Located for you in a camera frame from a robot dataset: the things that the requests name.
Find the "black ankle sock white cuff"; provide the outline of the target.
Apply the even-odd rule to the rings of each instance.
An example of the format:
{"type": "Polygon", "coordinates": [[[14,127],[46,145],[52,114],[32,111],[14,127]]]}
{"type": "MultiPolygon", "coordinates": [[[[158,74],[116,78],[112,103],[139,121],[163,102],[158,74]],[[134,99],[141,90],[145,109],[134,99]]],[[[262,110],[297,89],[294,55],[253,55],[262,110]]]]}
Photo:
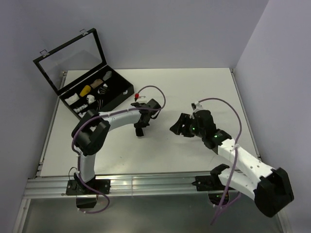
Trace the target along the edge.
{"type": "Polygon", "coordinates": [[[144,132],[142,128],[135,128],[136,131],[136,136],[137,137],[143,137],[144,136],[144,132]]]}

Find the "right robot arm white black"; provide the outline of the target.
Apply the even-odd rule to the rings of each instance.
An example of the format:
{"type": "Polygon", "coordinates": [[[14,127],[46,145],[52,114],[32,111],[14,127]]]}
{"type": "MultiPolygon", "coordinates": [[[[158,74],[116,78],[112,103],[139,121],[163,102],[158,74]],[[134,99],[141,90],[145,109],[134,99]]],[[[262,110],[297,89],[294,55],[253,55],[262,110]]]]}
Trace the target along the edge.
{"type": "Polygon", "coordinates": [[[288,173],[263,163],[235,145],[227,132],[216,127],[209,110],[199,110],[192,115],[182,113],[170,131],[175,135],[201,138],[208,149],[238,169],[232,173],[229,165],[220,164],[208,176],[197,176],[192,183],[197,191],[222,190],[229,184],[229,189],[248,196],[267,217],[273,217],[294,200],[288,173]]]}

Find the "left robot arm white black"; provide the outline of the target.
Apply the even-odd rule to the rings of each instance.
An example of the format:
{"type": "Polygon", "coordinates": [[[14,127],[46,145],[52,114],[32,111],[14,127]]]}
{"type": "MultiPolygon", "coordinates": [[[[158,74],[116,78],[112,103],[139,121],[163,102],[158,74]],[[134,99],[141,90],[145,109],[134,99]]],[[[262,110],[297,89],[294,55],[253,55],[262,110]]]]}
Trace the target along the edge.
{"type": "Polygon", "coordinates": [[[134,102],[131,108],[111,113],[88,110],[71,133],[72,150],[77,153],[78,165],[76,178],[77,188],[89,194],[95,187],[95,157],[103,147],[108,133],[116,128],[132,124],[136,136],[144,136],[143,128],[155,119],[162,109],[160,104],[151,99],[147,103],[134,102]]]}

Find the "black white striped rolled sock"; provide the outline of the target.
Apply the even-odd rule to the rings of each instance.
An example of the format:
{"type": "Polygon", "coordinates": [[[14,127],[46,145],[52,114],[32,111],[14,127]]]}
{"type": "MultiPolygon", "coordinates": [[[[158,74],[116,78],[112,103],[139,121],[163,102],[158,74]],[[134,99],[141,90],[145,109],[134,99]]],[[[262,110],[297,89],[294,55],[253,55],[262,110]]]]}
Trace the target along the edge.
{"type": "Polygon", "coordinates": [[[108,85],[106,83],[104,83],[103,86],[101,86],[98,89],[98,94],[99,95],[105,95],[108,91],[109,91],[108,85]]]}

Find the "white grey rolled sock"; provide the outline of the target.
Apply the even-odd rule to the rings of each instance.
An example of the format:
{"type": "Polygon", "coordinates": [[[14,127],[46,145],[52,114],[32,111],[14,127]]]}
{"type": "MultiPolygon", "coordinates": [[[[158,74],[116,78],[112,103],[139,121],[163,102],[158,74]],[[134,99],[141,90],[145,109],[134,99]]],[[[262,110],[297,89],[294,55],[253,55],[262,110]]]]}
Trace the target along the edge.
{"type": "Polygon", "coordinates": [[[87,95],[86,100],[87,100],[88,105],[91,105],[92,103],[95,102],[96,99],[93,95],[87,95]]]}

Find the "white black patterned rolled sock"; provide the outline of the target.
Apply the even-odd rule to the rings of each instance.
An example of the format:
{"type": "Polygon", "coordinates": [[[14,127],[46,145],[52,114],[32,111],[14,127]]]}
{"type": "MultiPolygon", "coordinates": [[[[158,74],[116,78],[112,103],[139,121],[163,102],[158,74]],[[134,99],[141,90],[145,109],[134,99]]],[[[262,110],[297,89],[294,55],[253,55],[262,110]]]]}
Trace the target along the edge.
{"type": "Polygon", "coordinates": [[[87,104],[83,104],[83,105],[81,105],[81,106],[79,106],[79,107],[77,107],[77,108],[74,108],[73,110],[74,110],[75,113],[79,113],[79,112],[81,112],[82,110],[86,109],[87,107],[88,107],[87,104]]]}

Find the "tan rolled sock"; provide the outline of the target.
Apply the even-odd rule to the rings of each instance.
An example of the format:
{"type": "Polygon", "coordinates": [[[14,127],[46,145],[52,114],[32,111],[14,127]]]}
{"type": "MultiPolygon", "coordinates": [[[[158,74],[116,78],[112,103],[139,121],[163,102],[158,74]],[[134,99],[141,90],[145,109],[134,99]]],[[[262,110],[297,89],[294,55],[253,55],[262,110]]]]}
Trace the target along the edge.
{"type": "Polygon", "coordinates": [[[98,87],[101,84],[103,84],[103,80],[102,79],[96,79],[90,86],[91,86],[91,88],[95,89],[96,87],[98,87]]]}

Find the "white crumpled sock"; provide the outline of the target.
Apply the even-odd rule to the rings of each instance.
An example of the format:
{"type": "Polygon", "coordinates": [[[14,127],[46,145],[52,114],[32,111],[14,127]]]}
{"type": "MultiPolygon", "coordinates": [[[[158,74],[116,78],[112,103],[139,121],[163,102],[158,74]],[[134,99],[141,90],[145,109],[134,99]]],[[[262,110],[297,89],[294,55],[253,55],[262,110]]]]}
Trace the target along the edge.
{"type": "Polygon", "coordinates": [[[83,113],[79,113],[78,116],[80,117],[80,119],[87,117],[88,113],[87,112],[83,112],[83,113]]]}

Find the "yellow rolled sock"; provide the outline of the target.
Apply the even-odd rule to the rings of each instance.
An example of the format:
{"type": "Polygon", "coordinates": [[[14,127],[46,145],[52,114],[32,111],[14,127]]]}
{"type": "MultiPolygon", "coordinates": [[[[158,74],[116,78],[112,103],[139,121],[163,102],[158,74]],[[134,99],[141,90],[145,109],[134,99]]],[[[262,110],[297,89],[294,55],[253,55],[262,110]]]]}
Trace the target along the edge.
{"type": "Polygon", "coordinates": [[[91,90],[92,90],[91,86],[86,85],[86,86],[81,90],[79,96],[80,96],[80,97],[84,97],[84,96],[87,95],[91,90]]]}

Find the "black display case with lid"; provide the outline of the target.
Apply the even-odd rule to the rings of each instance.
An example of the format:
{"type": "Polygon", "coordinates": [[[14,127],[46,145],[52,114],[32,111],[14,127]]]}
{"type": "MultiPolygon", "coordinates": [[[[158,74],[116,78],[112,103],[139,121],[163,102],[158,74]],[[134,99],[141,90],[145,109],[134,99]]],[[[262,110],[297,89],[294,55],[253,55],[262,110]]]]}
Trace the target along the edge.
{"type": "Polygon", "coordinates": [[[87,104],[87,95],[93,95],[95,102],[80,113],[89,109],[96,110],[97,100],[103,99],[104,106],[100,112],[109,112],[127,100],[134,93],[134,86],[106,61],[103,48],[95,28],[88,31],[81,30],[80,34],[65,42],[64,44],[52,49],[43,50],[41,55],[34,59],[33,63],[43,75],[45,80],[56,93],[60,101],[77,117],[74,112],[83,104],[87,104]],[[112,76],[104,81],[106,72],[111,71],[112,76]],[[86,85],[91,85],[96,79],[102,79],[103,84],[108,85],[109,91],[105,95],[99,95],[99,85],[85,95],[80,97],[81,90],[86,85]],[[72,105],[68,105],[65,99],[77,93],[79,100],[72,105]]]}

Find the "aluminium frame rail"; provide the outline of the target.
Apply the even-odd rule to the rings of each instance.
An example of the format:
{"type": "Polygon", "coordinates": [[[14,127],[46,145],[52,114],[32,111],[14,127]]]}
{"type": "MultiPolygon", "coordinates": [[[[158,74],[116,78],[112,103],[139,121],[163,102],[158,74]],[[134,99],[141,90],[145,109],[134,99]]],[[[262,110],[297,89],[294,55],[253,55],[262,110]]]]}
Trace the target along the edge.
{"type": "MultiPolygon", "coordinates": [[[[207,176],[209,172],[181,172],[127,175],[99,175],[97,179],[109,179],[109,197],[157,196],[197,194],[192,185],[196,176],[207,176]]],[[[36,177],[26,183],[22,198],[56,199],[69,198],[65,194],[68,177],[36,177]]]]}

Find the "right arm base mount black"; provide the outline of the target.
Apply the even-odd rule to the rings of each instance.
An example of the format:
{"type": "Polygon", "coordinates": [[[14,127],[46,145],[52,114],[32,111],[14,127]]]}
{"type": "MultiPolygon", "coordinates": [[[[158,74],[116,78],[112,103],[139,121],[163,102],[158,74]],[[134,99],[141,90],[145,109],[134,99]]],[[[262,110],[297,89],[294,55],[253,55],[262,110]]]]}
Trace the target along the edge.
{"type": "Polygon", "coordinates": [[[208,198],[212,204],[219,205],[225,186],[216,175],[196,176],[191,183],[198,192],[207,191],[208,198]]]}

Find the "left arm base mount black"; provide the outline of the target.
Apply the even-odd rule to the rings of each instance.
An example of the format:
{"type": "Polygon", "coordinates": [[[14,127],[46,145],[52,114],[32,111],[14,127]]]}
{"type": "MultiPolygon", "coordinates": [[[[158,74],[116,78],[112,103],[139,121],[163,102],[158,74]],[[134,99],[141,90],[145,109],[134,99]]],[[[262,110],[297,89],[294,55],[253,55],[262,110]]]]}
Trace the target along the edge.
{"type": "MultiPolygon", "coordinates": [[[[110,191],[110,180],[109,179],[92,179],[86,183],[89,187],[97,190],[105,195],[109,194],[110,191]]],[[[66,196],[77,196],[76,206],[80,209],[90,210],[97,204],[99,193],[92,191],[85,187],[79,178],[69,180],[65,192],[66,196]]]]}

